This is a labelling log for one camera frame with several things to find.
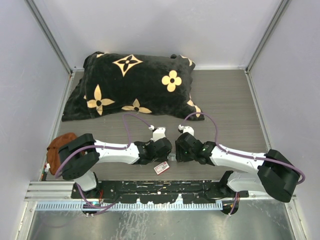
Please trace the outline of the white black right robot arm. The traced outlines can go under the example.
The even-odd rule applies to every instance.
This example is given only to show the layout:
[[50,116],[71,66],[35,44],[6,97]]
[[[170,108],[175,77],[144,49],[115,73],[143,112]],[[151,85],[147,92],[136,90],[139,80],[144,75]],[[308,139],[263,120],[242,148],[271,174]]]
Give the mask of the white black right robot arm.
[[175,141],[178,162],[231,168],[222,181],[234,192],[265,192],[283,203],[291,201],[302,174],[279,151],[245,152],[212,141],[202,143],[189,132]]

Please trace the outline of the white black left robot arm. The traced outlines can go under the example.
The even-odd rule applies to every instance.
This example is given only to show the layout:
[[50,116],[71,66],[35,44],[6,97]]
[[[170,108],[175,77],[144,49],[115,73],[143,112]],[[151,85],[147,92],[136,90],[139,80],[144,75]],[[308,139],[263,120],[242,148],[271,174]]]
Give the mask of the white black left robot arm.
[[166,161],[171,151],[172,144],[165,135],[147,142],[117,144],[95,140],[91,133],[86,133],[59,148],[60,167],[55,177],[74,181],[87,192],[97,187],[98,180],[91,171],[96,164],[147,165]]

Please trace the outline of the staple box tray with staples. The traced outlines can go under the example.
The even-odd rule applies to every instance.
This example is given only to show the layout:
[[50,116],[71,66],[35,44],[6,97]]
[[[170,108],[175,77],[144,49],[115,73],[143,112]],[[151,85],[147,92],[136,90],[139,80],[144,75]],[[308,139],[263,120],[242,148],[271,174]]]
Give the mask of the staple box tray with staples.
[[176,155],[174,153],[171,153],[168,155],[167,159],[169,161],[176,161]]

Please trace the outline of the red white staple box sleeve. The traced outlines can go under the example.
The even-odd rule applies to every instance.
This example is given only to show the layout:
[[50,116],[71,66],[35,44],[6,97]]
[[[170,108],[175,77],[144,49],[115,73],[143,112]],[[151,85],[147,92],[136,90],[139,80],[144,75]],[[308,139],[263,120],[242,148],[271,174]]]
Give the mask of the red white staple box sleeve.
[[165,171],[167,171],[170,168],[169,164],[167,161],[161,162],[160,164],[158,164],[157,166],[155,166],[153,168],[153,170],[155,171],[155,173],[157,175],[160,175],[162,173],[164,173]]

